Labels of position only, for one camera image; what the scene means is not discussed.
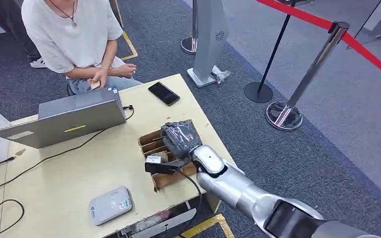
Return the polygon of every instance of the small white box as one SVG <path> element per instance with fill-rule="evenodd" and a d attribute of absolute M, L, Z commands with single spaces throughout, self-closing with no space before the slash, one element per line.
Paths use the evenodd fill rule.
<path fill-rule="evenodd" d="M 161 164 L 161 157 L 156 155 L 149 155 L 145 159 L 147 163 Z"/>

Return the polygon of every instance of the necklace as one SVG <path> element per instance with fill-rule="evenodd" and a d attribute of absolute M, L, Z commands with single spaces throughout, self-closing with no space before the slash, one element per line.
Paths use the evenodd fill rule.
<path fill-rule="evenodd" d="M 63 14 L 65 14 L 69 19 L 71 19 L 71 21 L 72 21 L 72 26 L 73 27 L 76 27 L 76 22 L 73 20 L 73 14 L 74 14 L 74 12 L 75 12 L 75 0 L 73 1 L 73 6 L 72 6 L 72 17 L 70 17 L 68 14 L 66 14 L 64 11 L 62 11 L 58 6 L 56 6 L 56 4 L 54 4 L 53 2 L 52 2 L 52 0 L 49 0 L 52 4 L 53 4 L 53 6 L 55 6 L 57 9 L 59 9 L 59 11 L 61 11 Z"/>

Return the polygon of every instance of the black smartphone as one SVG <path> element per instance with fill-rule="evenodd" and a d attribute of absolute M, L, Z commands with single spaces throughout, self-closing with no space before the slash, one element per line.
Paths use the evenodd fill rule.
<path fill-rule="evenodd" d="M 158 99 L 163 101 L 167 106 L 172 105 L 173 103 L 177 102 L 177 100 L 180 99 L 180 97 L 172 92 L 170 89 L 168 89 L 164 84 L 157 82 L 151 87 L 148 88 L 148 90 L 154 94 Z"/>

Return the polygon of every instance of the white label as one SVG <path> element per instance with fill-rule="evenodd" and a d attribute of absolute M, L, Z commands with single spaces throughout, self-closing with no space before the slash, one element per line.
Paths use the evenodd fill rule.
<path fill-rule="evenodd" d="M 160 164 L 161 163 L 161 157 L 156 156 L 156 155 L 149 155 L 149 156 L 147 156 L 147 159 L 145 161 L 147 163 Z"/>
<path fill-rule="evenodd" d="M 25 132 L 18 133 L 17 135 L 12 135 L 10 137 L 7 137 L 7 139 L 9 139 L 9 140 L 16 140 L 16 139 L 19 139 L 21 137 L 25 137 L 25 136 L 28 136 L 28 135 L 31 135 L 31 134 L 34 134 L 34 132 L 25 131 Z"/>

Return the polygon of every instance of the black cable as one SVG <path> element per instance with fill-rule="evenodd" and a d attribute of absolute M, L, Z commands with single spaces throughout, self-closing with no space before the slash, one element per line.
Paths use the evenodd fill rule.
<path fill-rule="evenodd" d="M 21 218 L 24 216 L 24 212 L 25 212 L 25 210 L 24 210 L 24 206 L 23 206 L 19 201 L 15 200 L 15 199 L 8 199 L 8 200 L 5 200 L 5 201 L 3 201 L 3 202 L 0 203 L 0 206 L 1 206 L 2 204 L 4 204 L 5 202 L 9 202 L 9 201 L 18 203 L 18 205 L 21 207 L 21 216 L 20 216 L 20 217 L 18 218 L 18 220 L 16 220 L 12 225 L 10 225 L 9 227 L 5 228 L 3 231 L 0 231 L 0 234 L 6 232 L 8 229 L 10 229 L 11 227 L 15 226 L 15 224 L 17 224 L 17 223 L 21 220 Z"/>
<path fill-rule="evenodd" d="M 129 105 L 128 109 L 132 110 L 132 114 L 128 118 L 126 118 L 125 120 L 128 120 L 129 118 L 131 118 L 133 116 L 133 113 L 135 112 L 135 109 L 133 108 L 132 105 Z"/>
<path fill-rule="evenodd" d="M 131 117 L 133 116 L 133 112 L 134 112 L 135 110 L 133 109 L 133 106 L 132 106 L 132 105 L 129 105 L 129 107 L 126 107 L 126 108 L 128 108 L 128 109 L 132 109 L 132 114 L 127 118 L 127 119 L 129 119 L 129 118 L 131 118 Z M 82 146 L 84 146 L 85 144 L 87 144 L 90 140 L 92 140 L 94 137 L 96 137 L 97 135 L 101 134 L 101 133 L 102 133 L 103 131 L 105 131 L 105 130 L 107 130 L 107 129 L 104 129 L 104 130 L 98 132 L 97 134 L 93 135 L 90 139 L 88 139 L 87 141 L 85 141 L 85 142 L 84 142 L 83 144 L 81 144 L 80 146 L 77 146 L 77 147 L 74 147 L 74 148 L 72 148 L 72 149 L 69 149 L 69 150 L 60 152 L 59 154 L 52 155 L 52 156 L 47 157 L 47 158 L 44 158 L 43 160 L 39 161 L 39 162 L 36 163 L 35 165 L 31 166 L 30 168 L 24 170 L 22 173 L 20 173 L 19 175 L 15 176 L 15 177 L 12 178 L 11 180 L 8 180 L 8 181 L 6 181 L 6 182 L 0 184 L 0 187 L 2 187 L 2 186 L 4 186 L 4 185 L 6 185 L 6 184 L 8 184 L 8 183 L 10 183 L 10 182 L 12 182 L 12 181 L 14 181 L 14 180 L 16 180 L 16 179 L 17 179 L 18 177 L 20 177 L 21 175 L 23 175 L 23 174 L 25 174 L 26 172 L 32 170 L 33 168 L 37 167 L 39 164 L 41 164 L 42 162 L 44 162 L 44 161 L 46 161 L 46 160 L 48 160 L 48 159 L 51 159 L 51 158 L 53 158 L 53 157 L 56 157 L 56 156 L 59 156 L 59 155 L 63 155 L 63 154 L 65 154 L 65 153 L 67 153 L 67 152 L 70 152 L 70 151 L 72 151 L 72 150 L 76 150 L 76 149 L 81 148 Z"/>
<path fill-rule="evenodd" d="M 6 159 L 6 160 L 4 160 L 4 161 L 1 161 L 0 164 L 9 162 L 9 161 L 14 160 L 14 159 L 15 159 L 15 156 L 9 157 L 8 159 Z"/>
<path fill-rule="evenodd" d="M 193 179 L 191 177 L 189 177 L 187 174 L 183 173 L 181 170 L 177 170 L 178 173 L 180 173 L 181 175 L 183 175 L 185 178 L 189 179 L 189 181 L 191 181 L 194 186 L 196 187 L 196 189 L 198 190 L 198 194 L 199 194 L 199 203 L 198 203 L 198 206 L 197 206 L 197 209 L 196 209 L 196 213 L 195 215 L 188 221 L 188 224 L 185 226 L 186 229 L 185 231 L 188 230 L 189 226 L 191 225 L 192 221 L 195 219 L 195 217 L 197 216 L 198 214 L 198 211 L 199 209 L 201 208 L 201 203 L 202 203 L 202 193 L 201 193 L 201 190 L 199 189 L 198 185 L 196 184 L 195 181 L 193 181 Z M 185 236 L 181 235 L 183 232 L 181 232 L 178 236 L 180 238 L 186 238 Z"/>
<path fill-rule="evenodd" d="M 131 117 L 133 116 L 133 113 L 134 113 L 135 110 L 133 109 L 133 106 L 132 106 L 132 105 L 129 105 L 129 107 L 124 107 L 123 109 L 124 109 L 124 110 L 125 110 L 125 109 L 130 109 L 130 110 L 132 110 L 132 114 L 131 114 L 128 118 L 126 118 L 126 120 L 128 120 L 129 118 L 131 118 Z M 32 170 L 33 168 L 37 167 L 39 164 L 41 164 L 42 162 L 44 162 L 44 161 L 46 161 L 46 160 L 48 160 L 48 159 L 51 159 L 51 158 L 54 158 L 54 157 L 56 157 L 56 156 L 63 155 L 63 154 L 65 154 L 65 153 L 67 153 L 67 152 L 70 152 L 70 151 L 73 151 L 73 150 L 76 150 L 76 149 L 81 148 L 82 146 L 84 146 L 85 144 L 87 144 L 88 142 L 90 142 L 94 137 L 96 137 L 97 135 L 101 134 L 101 133 L 102 133 L 103 131 L 105 131 L 105 130 L 107 130 L 107 129 L 104 129 L 104 130 L 102 130 L 102 131 L 96 133 L 96 134 L 93 135 L 91 138 L 89 138 L 87 141 L 85 141 L 84 143 L 82 143 L 81 145 L 79 145 L 79 146 L 77 146 L 77 147 L 74 147 L 74 148 L 72 148 L 72 149 L 69 149 L 69 150 L 60 152 L 59 154 L 52 155 L 52 156 L 50 156 L 50 157 L 44 158 L 43 160 L 39 161 L 39 162 L 36 163 L 35 165 L 33 165 L 33 166 L 29 167 L 28 169 L 24 170 L 24 171 L 21 172 L 19 175 L 17 175 L 17 176 L 15 176 L 14 178 L 12 178 L 11 180 L 8 180 L 8 181 L 6 181 L 6 182 L 0 184 L 0 187 L 2 187 L 2 186 L 4 186 L 4 185 L 6 185 L 6 184 L 8 184 L 8 183 L 10 183 L 10 182 L 12 182 L 12 181 L 14 181 L 14 180 L 16 180 L 16 179 L 17 179 L 18 177 L 20 177 L 21 175 L 23 175 L 23 174 L 25 174 L 26 172 Z M 6 159 L 6 160 L 0 162 L 0 164 L 5 163 L 5 162 L 8 162 L 8 161 L 11 161 L 11 160 L 14 160 L 14 159 L 15 159 L 15 157 L 10 157 L 10 158 L 8 158 L 8 159 Z M 17 224 L 17 223 L 21 220 L 21 218 L 24 216 L 24 213 L 25 213 L 24 206 L 23 206 L 19 201 L 15 200 L 15 199 L 7 199 L 7 200 L 1 202 L 1 203 L 0 203 L 0 206 L 1 206 L 2 204 L 4 204 L 5 202 L 8 202 L 8 201 L 16 202 L 16 203 L 21 207 L 22 213 L 21 213 L 21 216 L 18 218 L 18 220 L 16 220 L 16 221 L 15 221 L 12 225 L 10 225 L 9 227 L 5 228 L 3 231 L 0 231 L 0 234 L 4 233 L 5 231 L 9 230 L 11 227 L 15 226 L 15 224 Z"/>

